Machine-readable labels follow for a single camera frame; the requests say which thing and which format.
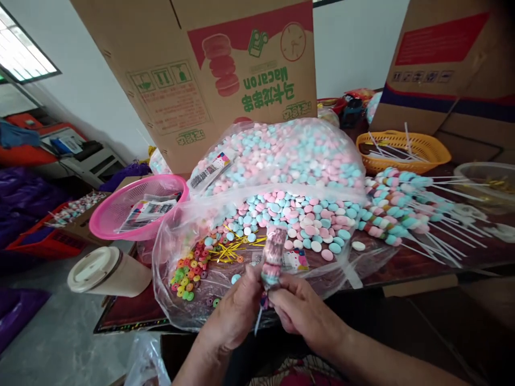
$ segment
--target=clock illustration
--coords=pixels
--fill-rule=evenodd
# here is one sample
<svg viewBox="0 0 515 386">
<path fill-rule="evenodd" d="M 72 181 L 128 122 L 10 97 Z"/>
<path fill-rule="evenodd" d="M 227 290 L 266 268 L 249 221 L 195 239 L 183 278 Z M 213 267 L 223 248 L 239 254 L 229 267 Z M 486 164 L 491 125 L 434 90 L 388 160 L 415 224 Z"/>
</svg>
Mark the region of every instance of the clock illustration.
<svg viewBox="0 0 515 386">
<path fill-rule="evenodd" d="M 289 23 L 281 35 L 281 52 L 290 62 L 300 59 L 306 48 L 306 34 L 298 23 Z"/>
</svg>

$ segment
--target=red plastic crate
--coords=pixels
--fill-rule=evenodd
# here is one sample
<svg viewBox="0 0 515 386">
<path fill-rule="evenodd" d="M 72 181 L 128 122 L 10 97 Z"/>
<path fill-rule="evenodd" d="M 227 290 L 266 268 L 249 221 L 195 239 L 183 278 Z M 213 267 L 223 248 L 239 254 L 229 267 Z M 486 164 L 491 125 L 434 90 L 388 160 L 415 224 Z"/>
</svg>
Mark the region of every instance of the red plastic crate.
<svg viewBox="0 0 515 386">
<path fill-rule="evenodd" d="M 64 203 L 58 206 L 53 213 L 59 212 L 67 205 L 68 203 Z M 6 250 L 29 254 L 46 260 L 66 259 L 80 254 L 86 247 L 87 243 L 81 239 L 69 236 L 59 229 L 53 230 L 46 238 L 37 243 L 21 245 L 27 235 L 40 230 L 45 223 L 52 220 L 52 218 L 53 216 L 51 214 L 45 216 L 45 218 L 39 221 L 31 229 L 22 233 L 19 238 L 9 244 Z"/>
</svg>

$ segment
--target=macaron printed box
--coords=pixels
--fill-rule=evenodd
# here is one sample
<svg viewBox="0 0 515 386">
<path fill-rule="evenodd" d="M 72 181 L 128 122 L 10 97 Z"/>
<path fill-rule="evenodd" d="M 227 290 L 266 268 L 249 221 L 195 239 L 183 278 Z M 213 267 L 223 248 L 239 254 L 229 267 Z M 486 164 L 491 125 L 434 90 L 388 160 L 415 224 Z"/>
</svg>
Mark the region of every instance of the macaron printed box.
<svg viewBox="0 0 515 386">
<path fill-rule="evenodd" d="M 312 0 L 70 1 L 174 173 L 235 122 L 317 115 Z"/>
<path fill-rule="evenodd" d="M 201 15 L 187 17 L 200 7 Z M 311 1 L 192 0 L 175 10 L 216 122 L 316 116 Z"/>
</svg>

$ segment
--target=yellow plastic basket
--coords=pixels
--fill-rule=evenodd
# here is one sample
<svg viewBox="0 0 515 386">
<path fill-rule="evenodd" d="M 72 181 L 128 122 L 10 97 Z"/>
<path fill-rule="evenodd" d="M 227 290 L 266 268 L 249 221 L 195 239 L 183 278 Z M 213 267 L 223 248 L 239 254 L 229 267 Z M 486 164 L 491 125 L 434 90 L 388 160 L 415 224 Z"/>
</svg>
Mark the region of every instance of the yellow plastic basket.
<svg viewBox="0 0 515 386">
<path fill-rule="evenodd" d="M 408 141 L 406 133 L 404 132 L 388 130 L 370 132 L 370 134 L 374 137 L 377 143 L 386 143 L 387 145 L 396 147 L 397 149 L 407 150 Z M 363 164 L 369 173 L 378 173 L 386 169 L 388 166 L 391 166 L 398 170 L 407 170 L 409 172 L 423 174 L 434 169 L 438 165 L 446 164 L 451 160 L 449 150 L 447 150 L 447 148 L 435 137 L 425 134 L 409 133 L 409 139 L 411 142 L 411 150 L 419 157 L 429 162 L 397 162 L 394 160 L 378 159 L 362 154 L 359 146 L 367 142 L 372 142 L 368 132 L 358 136 L 356 139 L 356 146 L 363 158 Z"/>
</svg>

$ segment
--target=person's right hand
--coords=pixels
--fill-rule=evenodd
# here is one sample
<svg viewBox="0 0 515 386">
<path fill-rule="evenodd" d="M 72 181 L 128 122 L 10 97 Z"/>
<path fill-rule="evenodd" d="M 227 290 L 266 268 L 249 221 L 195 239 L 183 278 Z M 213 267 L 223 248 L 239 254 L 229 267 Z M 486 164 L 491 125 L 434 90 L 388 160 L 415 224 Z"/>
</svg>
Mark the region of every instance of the person's right hand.
<svg viewBox="0 0 515 386">
<path fill-rule="evenodd" d="M 305 279 L 284 274 L 279 281 L 281 288 L 270 291 L 268 296 L 284 330 L 301 334 L 316 354 L 331 357 L 342 344 L 347 325 Z"/>
</svg>

